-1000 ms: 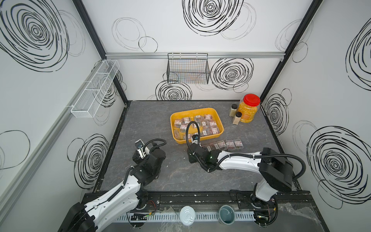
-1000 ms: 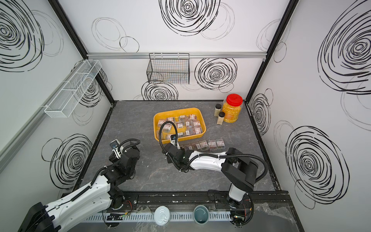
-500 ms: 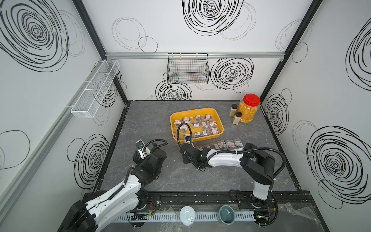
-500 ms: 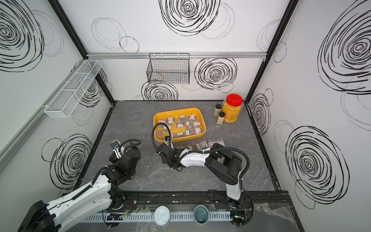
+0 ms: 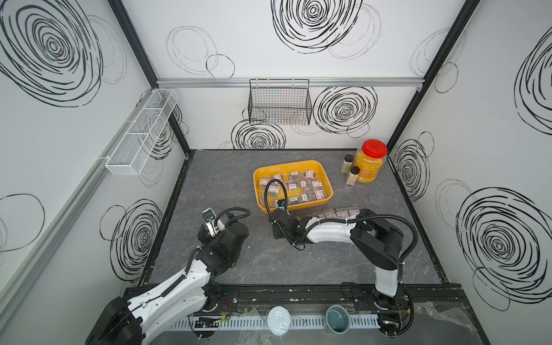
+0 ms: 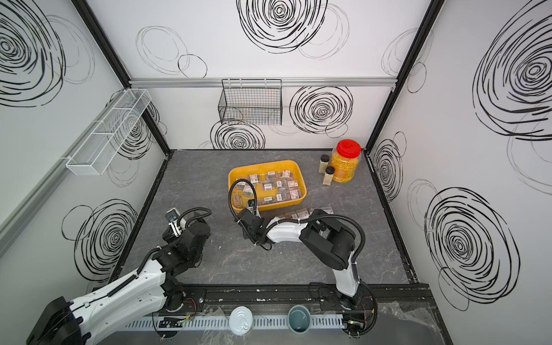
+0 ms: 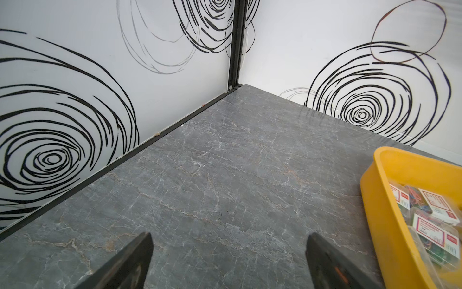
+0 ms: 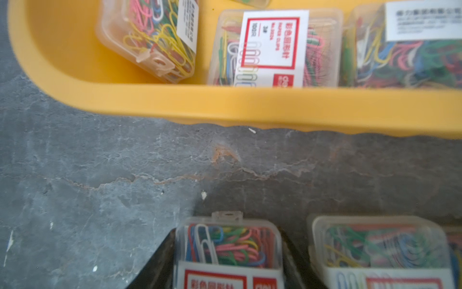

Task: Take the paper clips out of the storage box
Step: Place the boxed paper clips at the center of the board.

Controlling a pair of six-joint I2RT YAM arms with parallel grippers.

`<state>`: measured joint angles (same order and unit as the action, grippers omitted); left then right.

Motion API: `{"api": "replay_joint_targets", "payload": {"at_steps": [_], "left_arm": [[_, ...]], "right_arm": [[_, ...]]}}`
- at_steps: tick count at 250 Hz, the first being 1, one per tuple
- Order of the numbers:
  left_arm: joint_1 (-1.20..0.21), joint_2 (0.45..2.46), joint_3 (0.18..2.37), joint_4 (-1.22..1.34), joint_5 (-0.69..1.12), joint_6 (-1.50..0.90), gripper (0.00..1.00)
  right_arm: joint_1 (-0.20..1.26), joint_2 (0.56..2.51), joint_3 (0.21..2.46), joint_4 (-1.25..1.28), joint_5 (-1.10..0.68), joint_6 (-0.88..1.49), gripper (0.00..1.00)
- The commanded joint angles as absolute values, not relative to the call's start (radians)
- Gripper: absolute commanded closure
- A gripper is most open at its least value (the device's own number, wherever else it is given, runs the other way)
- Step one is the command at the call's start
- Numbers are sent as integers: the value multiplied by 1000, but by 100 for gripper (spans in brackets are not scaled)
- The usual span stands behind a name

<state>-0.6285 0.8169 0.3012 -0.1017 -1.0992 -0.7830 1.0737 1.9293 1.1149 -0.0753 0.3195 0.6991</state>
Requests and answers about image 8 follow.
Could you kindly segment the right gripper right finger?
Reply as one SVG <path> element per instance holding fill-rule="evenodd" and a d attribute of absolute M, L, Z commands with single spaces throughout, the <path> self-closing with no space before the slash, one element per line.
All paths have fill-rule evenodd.
<path fill-rule="evenodd" d="M 326 285 L 312 270 L 310 262 L 297 249 L 285 231 L 282 237 L 283 271 L 286 289 L 326 289 Z"/>

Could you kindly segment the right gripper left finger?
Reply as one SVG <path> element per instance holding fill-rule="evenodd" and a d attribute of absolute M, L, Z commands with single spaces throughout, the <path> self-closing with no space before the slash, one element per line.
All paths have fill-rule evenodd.
<path fill-rule="evenodd" d="M 172 229 L 127 289 L 172 289 L 175 229 Z"/>

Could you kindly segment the clear paper clip box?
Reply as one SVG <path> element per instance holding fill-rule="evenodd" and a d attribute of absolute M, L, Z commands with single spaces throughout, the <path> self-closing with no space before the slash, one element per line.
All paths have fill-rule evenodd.
<path fill-rule="evenodd" d="M 190 217 L 175 230 L 173 288 L 282 289 L 282 236 L 240 211 Z"/>
<path fill-rule="evenodd" d="M 309 216 L 309 255 L 328 289 L 457 289 L 443 228 L 416 216 Z"/>

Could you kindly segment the yellow plastic storage tray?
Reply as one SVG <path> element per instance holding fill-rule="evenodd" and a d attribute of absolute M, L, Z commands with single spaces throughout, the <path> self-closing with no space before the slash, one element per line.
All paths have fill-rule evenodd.
<path fill-rule="evenodd" d="M 88 112 L 179 124 L 461 138 L 459 90 L 208 86 L 218 17 L 237 8 L 233 1 L 200 2 L 195 73 L 179 85 L 160 83 L 98 41 L 99 1 L 10 1 L 8 33 L 20 66 L 37 87 Z"/>

